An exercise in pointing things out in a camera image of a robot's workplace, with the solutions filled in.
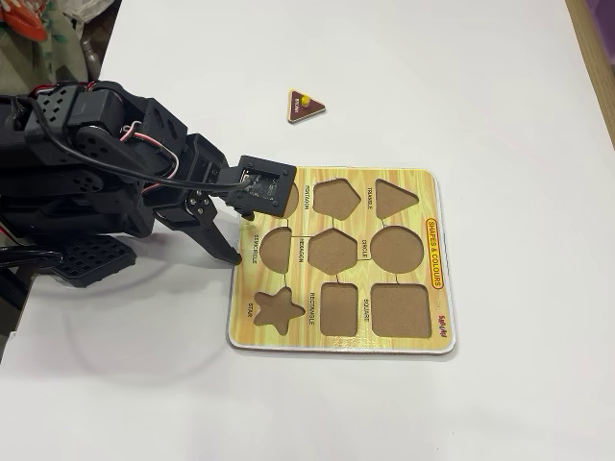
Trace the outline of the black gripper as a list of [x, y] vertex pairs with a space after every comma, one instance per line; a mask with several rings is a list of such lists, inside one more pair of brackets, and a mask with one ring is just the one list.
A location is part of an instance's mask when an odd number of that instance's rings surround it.
[[[224, 155], [200, 134], [189, 134], [180, 157], [178, 171], [180, 180], [216, 184], [218, 174], [228, 163]], [[204, 250], [216, 259], [230, 264], [239, 264], [241, 256], [227, 241], [214, 223], [217, 208], [211, 198], [212, 192], [194, 189], [169, 188], [162, 193], [160, 221], [167, 227], [185, 227], [189, 235]], [[243, 219], [253, 221], [255, 212], [246, 206], [233, 206]]]

